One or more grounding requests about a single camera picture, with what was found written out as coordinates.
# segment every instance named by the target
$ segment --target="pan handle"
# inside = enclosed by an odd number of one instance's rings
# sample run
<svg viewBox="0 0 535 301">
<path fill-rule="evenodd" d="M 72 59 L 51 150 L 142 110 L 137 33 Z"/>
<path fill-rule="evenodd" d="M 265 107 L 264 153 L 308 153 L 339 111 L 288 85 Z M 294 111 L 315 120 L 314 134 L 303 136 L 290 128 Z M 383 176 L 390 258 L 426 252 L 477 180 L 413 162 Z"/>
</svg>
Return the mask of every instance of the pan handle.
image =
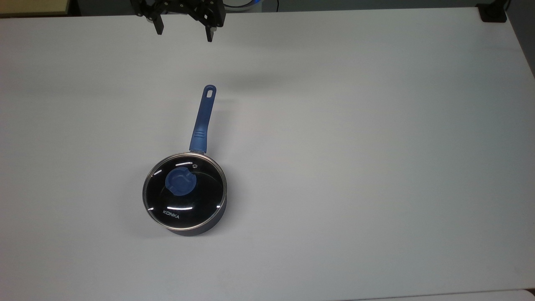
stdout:
<svg viewBox="0 0 535 301">
<path fill-rule="evenodd" d="M 192 141 L 189 144 L 189 151 L 204 155 L 207 148 L 208 123 L 212 114 L 213 101 L 216 99 L 216 87 L 207 85 L 202 93 L 201 105 L 197 113 L 195 128 L 193 129 Z"/>
</svg>

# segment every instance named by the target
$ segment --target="saucepan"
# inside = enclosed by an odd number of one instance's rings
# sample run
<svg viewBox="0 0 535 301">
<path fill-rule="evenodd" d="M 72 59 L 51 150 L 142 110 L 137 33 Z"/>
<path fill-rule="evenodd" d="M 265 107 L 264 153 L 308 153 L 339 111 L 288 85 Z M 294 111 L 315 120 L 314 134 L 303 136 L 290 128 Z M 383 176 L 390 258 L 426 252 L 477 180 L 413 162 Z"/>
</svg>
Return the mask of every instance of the saucepan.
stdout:
<svg viewBox="0 0 535 301">
<path fill-rule="evenodd" d="M 227 205 L 221 167 L 206 156 L 207 134 L 216 88 L 204 88 L 189 152 L 171 155 L 154 166 L 143 185 L 147 213 L 169 231 L 193 236 L 210 230 Z"/>
</svg>

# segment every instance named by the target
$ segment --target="metal rim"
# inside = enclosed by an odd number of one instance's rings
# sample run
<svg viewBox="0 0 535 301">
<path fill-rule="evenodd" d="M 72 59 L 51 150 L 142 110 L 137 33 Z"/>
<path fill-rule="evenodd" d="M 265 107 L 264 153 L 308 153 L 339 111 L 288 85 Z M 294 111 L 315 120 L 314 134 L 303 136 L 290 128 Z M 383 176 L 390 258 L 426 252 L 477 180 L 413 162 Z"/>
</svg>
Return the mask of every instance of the metal rim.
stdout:
<svg viewBox="0 0 535 301">
<path fill-rule="evenodd" d="M 207 161 L 208 163 L 212 164 L 216 168 L 216 170 L 219 173 L 219 175 L 221 175 L 221 179 L 223 181 L 223 196 L 221 198 L 220 207 L 217 208 L 217 210 L 212 214 L 212 216 L 209 219 L 207 219 L 204 222 L 202 222 L 202 223 L 200 223 L 198 225 L 195 225 L 193 227 L 189 227 L 189 228 L 174 228 L 174 227 L 169 227 L 168 225 L 165 225 L 162 222 L 160 222 L 158 219 L 156 219 L 154 217 L 152 212 L 150 210 L 148 210 L 149 206 L 147 205 L 147 186 L 148 186 L 148 183 L 150 181 L 150 178 L 153 176 L 153 174 L 156 172 L 156 170 L 158 170 L 158 168 L 160 166 L 162 166 L 163 164 L 167 163 L 170 160 L 174 160 L 176 158 L 185 157 L 185 156 L 193 156 L 193 157 L 201 158 L 201 159 Z M 145 211 L 147 211 L 149 216 L 155 222 L 157 222 L 158 224 L 160 224 L 164 228 L 167 228 L 167 229 L 173 230 L 173 231 L 188 231 L 188 230 L 193 230 L 193 229 L 197 229 L 197 228 L 200 228 L 200 227 L 204 226 L 205 224 L 207 224 L 209 221 L 211 221 L 215 216 L 217 216 L 219 214 L 221 209 L 224 208 L 223 203 L 225 203 L 226 200 L 227 200 L 227 179 L 225 178 L 225 173 L 223 173 L 223 169 L 221 169 L 221 167 L 214 160 L 212 160 L 212 158 L 210 158 L 210 157 L 208 157 L 206 155 L 199 154 L 199 153 L 192 153 L 192 152 L 179 153 L 179 154 L 171 155 L 171 156 L 161 160 L 160 162 L 158 162 L 158 164 L 156 164 L 151 169 L 151 171 L 149 172 L 149 174 L 145 178 L 145 183 L 143 183 L 143 204 L 145 205 Z"/>
</svg>

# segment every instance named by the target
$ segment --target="white table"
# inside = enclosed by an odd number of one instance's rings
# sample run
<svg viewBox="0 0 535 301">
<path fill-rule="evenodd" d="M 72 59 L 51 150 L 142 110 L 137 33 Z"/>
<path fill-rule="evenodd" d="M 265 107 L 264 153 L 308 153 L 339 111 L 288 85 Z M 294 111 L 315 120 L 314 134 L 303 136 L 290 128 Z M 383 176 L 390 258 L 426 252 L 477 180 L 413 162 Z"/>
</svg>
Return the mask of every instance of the white table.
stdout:
<svg viewBox="0 0 535 301">
<path fill-rule="evenodd" d="M 535 286 L 535 80 L 477 9 L 0 20 L 1 300 L 340 300 Z M 141 200 L 218 88 L 228 207 Z"/>
</svg>

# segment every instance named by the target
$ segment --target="blue lid knob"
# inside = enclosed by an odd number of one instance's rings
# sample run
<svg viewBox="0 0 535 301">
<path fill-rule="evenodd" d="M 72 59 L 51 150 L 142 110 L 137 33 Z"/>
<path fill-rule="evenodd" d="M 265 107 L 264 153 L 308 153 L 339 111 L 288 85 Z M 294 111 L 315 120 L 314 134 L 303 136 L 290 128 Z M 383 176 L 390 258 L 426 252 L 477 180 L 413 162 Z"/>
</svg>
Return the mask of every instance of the blue lid knob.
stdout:
<svg viewBox="0 0 535 301">
<path fill-rule="evenodd" d="M 187 195 L 197 184 L 197 177 L 185 167 L 171 170 L 165 177 L 165 187 L 177 197 Z"/>
</svg>

